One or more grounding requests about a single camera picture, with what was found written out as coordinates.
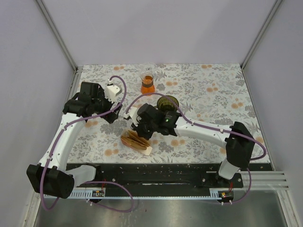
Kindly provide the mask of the green glass dripper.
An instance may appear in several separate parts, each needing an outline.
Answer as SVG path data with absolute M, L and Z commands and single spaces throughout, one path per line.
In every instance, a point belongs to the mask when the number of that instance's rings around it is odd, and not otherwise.
M 167 97 L 169 97 L 172 101 L 168 100 L 166 97 L 161 97 L 157 101 L 156 108 L 164 113 L 167 113 L 169 111 L 176 112 L 178 110 L 177 107 L 179 107 L 178 100 L 170 95 L 168 95 Z

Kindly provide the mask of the orange liquid glass carafe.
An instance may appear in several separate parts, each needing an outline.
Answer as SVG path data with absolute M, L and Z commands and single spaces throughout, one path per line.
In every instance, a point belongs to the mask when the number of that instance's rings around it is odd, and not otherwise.
M 153 82 L 153 74 L 150 72 L 142 73 L 140 75 L 140 78 L 142 80 L 141 93 L 142 94 L 154 93 L 155 87 Z

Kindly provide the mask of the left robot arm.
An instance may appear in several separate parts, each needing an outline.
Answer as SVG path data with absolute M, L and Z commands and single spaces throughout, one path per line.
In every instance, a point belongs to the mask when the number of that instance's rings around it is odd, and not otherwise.
M 36 193 L 66 199 L 74 187 L 88 182 L 101 185 L 103 176 L 92 165 L 82 165 L 67 170 L 67 161 L 74 142 L 87 120 L 96 114 L 108 123 L 118 118 L 120 107 L 112 110 L 116 97 L 121 94 L 119 86 L 82 82 L 80 91 L 68 100 L 63 108 L 60 127 L 37 165 L 29 165 L 27 176 Z

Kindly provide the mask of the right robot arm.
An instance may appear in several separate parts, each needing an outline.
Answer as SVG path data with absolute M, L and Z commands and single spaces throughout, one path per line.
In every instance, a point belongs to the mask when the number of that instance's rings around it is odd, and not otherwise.
M 189 137 L 213 143 L 226 150 L 226 158 L 220 164 L 215 181 L 221 187 L 232 182 L 235 173 L 247 168 L 254 149 L 253 137 L 243 123 L 232 126 L 215 125 L 185 119 L 175 111 L 162 112 L 152 105 L 132 107 L 132 129 L 139 137 L 149 140 L 157 132 L 164 136 Z

